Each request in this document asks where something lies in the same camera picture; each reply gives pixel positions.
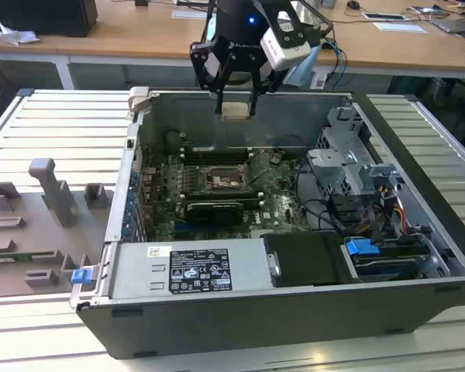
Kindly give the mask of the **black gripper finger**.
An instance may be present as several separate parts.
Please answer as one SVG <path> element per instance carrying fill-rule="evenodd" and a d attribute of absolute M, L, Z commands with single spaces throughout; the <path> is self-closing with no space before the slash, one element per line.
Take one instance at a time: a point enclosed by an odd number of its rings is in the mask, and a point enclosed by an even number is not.
<path fill-rule="evenodd" d="M 266 93 L 276 92 L 285 78 L 285 70 L 270 70 L 270 73 L 267 75 L 267 79 L 262 81 L 260 70 L 263 65 L 265 65 L 265 63 L 262 63 L 257 59 L 252 60 L 250 63 L 250 73 L 253 87 L 250 92 L 249 116 L 255 116 L 258 98 L 261 95 L 265 95 Z"/>
<path fill-rule="evenodd" d="M 201 89 L 216 93 L 215 113 L 222 114 L 222 103 L 226 83 L 231 76 L 231 53 L 226 52 L 226 45 L 220 40 L 190 45 L 190 59 Z M 214 74 L 208 72 L 205 63 L 215 57 L 219 63 Z"/>

